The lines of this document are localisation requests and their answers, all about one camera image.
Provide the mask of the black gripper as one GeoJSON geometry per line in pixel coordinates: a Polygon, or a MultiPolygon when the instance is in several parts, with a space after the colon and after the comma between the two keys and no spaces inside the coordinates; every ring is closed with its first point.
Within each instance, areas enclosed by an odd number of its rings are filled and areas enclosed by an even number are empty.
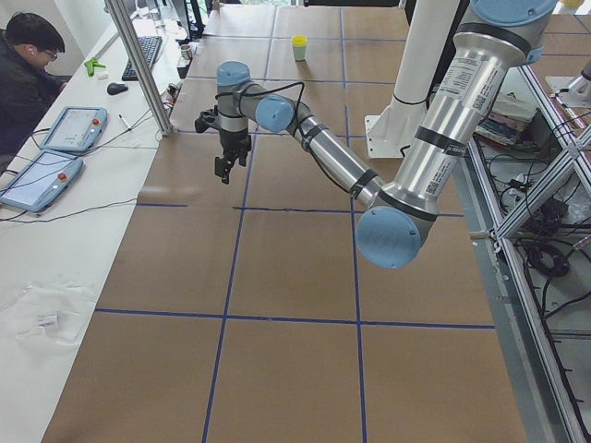
{"type": "Polygon", "coordinates": [[[238,164],[242,167],[247,166],[247,156],[252,149],[252,140],[247,129],[237,132],[222,129],[220,142],[223,154],[222,157],[215,158],[214,173],[221,178],[223,184],[228,185],[235,161],[238,160],[238,164]]]}

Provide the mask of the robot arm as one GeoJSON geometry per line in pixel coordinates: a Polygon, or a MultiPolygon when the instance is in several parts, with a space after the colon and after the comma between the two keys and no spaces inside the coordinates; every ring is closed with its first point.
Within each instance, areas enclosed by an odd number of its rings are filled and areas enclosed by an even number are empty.
{"type": "Polygon", "coordinates": [[[246,64],[224,62],[212,117],[223,146],[215,172],[227,181],[246,159],[250,122],[289,133],[366,207],[356,227],[361,254],[381,268],[403,267],[426,242],[439,215],[438,197],[507,72],[541,55],[553,8],[551,1],[416,2],[392,100],[366,125],[370,156],[404,152],[388,182],[304,103],[262,88],[246,64]]]}

